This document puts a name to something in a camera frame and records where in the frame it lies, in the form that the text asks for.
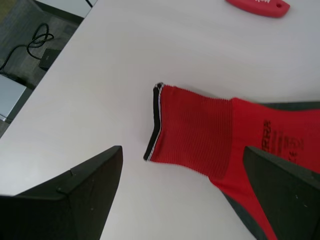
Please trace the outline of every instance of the white table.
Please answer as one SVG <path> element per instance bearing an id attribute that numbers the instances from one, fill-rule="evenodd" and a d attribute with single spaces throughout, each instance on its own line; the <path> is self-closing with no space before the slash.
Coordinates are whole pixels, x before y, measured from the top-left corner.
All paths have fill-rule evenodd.
<path id="1" fill-rule="evenodd" d="M 253 240 L 207 178 L 143 161 L 152 88 L 319 100 L 320 2 L 288 3 L 273 19 L 223 0 L 99 0 L 0 140 L 0 192 L 18 194 L 122 145 L 102 240 Z"/>
<path id="2" fill-rule="evenodd" d="M 91 8 L 86 2 L 86 0 L 36 0 L 37 2 L 46 4 L 53 8 L 80 16 L 85 18 L 90 12 Z M 96 3 L 97 0 L 89 0 L 92 5 Z"/>

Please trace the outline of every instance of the black cuff trim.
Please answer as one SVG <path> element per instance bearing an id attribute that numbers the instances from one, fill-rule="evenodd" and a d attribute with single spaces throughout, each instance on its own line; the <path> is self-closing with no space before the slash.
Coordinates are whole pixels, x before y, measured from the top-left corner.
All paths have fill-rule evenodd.
<path id="1" fill-rule="evenodd" d="M 161 132 L 161 91 L 165 85 L 162 82 L 157 83 L 153 88 L 153 132 L 146 148 L 143 159 L 150 161 L 152 154 L 154 153 L 158 137 Z"/>

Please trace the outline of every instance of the gray box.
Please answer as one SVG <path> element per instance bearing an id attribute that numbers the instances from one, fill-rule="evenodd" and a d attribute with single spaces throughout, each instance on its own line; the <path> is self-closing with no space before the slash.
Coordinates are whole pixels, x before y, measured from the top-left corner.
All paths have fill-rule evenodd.
<path id="1" fill-rule="evenodd" d="M 32 90 L 0 74 L 0 120 L 10 123 Z"/>

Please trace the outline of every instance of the red object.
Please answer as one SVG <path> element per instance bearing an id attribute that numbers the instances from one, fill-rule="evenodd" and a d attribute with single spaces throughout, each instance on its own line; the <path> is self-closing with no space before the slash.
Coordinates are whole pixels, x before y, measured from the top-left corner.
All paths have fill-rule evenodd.
<path id="1" fill-rule="evenodd" d="M 276 240 L 247 177 L 244 148 L 254 146 L 320 173 L 320 110 L 282 111 L 163 84 L 156 88 L 155 128 L 144 159 L 208 176 L 247 210 L 268 240 Z"/>
<path id="2" fill-rule="evenodd" d="M 247 12 L 266 17 L 284 16 L 290 5 L 282 0 L 226 0 L 230 4 Z"/>

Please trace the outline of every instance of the black plastic piece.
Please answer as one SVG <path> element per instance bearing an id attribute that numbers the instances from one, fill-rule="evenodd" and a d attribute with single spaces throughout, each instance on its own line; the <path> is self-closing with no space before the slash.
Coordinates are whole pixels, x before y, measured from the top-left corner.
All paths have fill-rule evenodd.
<path id="1" fill-rule="evenodd" d="M 0 196 L 0 240 L 99 240 L 123 164 L 114 146 L 16 196 Z"/>
<path id="2" fill-rule="evenodd" d="M 320 109 L 320 101 L 308 102 L 276 102 L 276 103 L 261 103 L 268 108 L 283 110 L 283 111 L 305 111 Z M 267 237 L 262 228 L 255 222 L 253 217 L 233 198 L 223 193 L 227 201 L 230 203 L 235 213 L 242 220 L 246 228 L 252 233 L 257 240 L 266 240 Z"/>
<path id="3" fill-rule="evenodd" d="M 319 174 L 251 146 L 243 163 L 277 239 L 319 240 Z"/>

